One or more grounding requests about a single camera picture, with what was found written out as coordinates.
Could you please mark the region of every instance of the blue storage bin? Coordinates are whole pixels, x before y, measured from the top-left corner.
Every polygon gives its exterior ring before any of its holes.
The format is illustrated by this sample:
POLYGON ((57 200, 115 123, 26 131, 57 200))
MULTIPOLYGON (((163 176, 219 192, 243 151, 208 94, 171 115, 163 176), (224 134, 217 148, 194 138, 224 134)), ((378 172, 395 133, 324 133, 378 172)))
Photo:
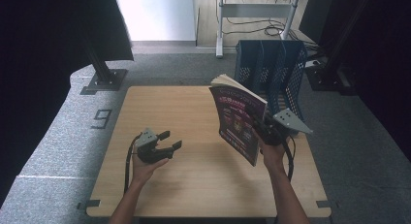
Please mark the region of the blue storage bin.
POLYGON ((235 80, 266 96, 271 113, 289 108, 303 120, 298 103, 307 51, 302 41, 239 41, 235 80))
POLYGON ((307 50, 302 41, 282 41, 287 56, 284 62, 286 74, 281 82, 285 105, 302 121, 304 118, 299 106, 299 92, 307 60, 307 50))
POLYGON ((258 80, 255 76, 260 74, 257 67, 261 62, 258 60, 263 59, 262 45, 260 41, 241 40, 238 41, 236 50, 237 61, 234 79, 254 92, 258 80))

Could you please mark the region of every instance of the wooden table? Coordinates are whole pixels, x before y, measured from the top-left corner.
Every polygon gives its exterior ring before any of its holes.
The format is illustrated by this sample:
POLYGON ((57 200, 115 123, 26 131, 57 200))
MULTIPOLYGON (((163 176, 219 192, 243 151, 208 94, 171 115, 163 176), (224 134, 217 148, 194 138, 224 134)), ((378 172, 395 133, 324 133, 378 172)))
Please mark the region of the wooden table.
MULTIPOLYGON (((218 135, 218 116, 206 86, 135 86, 128 90, 87 208, 111 216, 123 195, 130 142, 145 128, 171 131, 160 147, 182 140, 174 159, 145 185, 135 211, 140 217, 274 217, 268 172, 259 157, 252 167, 218 135)), ((327 196, 304 134, 295 137, 292 185, 309 217, 328 217, 318 208, 327 196)))

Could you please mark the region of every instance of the black curtain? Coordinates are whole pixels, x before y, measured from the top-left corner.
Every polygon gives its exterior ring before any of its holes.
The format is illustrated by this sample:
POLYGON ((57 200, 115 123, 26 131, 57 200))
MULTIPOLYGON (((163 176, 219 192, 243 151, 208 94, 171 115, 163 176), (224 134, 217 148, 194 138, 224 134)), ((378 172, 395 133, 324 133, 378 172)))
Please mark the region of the black curtain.
POLYGON ((0 0, 1 197, 90 64, 81 36, 104 61, 133 60, 116 0, 0 0))
POLYGON ((344 61, 353 69, 359 96, 409 160, 410 18, 408 0, 369 0, 347 43, 344 61))

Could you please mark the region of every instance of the magazine cover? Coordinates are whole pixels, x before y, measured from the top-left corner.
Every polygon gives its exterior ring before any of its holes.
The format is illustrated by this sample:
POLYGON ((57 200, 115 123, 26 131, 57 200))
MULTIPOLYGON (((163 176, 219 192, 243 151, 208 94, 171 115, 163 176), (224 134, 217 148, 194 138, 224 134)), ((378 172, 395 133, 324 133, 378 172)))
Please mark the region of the magazine cover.
POLYGON ((232 86, 213 86, 210 91, 220 119, 220 136, 255 166, 258 142, 252 133, 253 121, 245 112, 245 107, 263 119, 267 103, 232 86))

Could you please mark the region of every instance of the gray carpet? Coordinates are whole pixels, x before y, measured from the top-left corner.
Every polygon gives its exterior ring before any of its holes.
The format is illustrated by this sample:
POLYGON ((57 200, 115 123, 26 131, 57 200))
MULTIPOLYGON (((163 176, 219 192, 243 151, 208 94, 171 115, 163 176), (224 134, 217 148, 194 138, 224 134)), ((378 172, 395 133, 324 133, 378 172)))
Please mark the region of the gray carpet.
MULTIPOLYGON (((127 88, 132 85, 208 85, 234 75, 236 55, 136 54, 135 62, 109 62, 127 69, 117 92, 79 95, 94 72, 71 76, 72 88, 47 134, 26 163, 0 211, 0 223, 105 223, 85 214, 127 88), (98 110, 111 110, 104 129, 98 110)), ((358 97, 313 92, 306 77, 300 106, 314 160, 332 207, 330 218, 312 223, 411 223, 411 166, 395 142, 358 97)), ((262 219, 240 223, 264 223, 262 219)), ((141 223, 231 223, 238 220, 136 220, 141 223)))

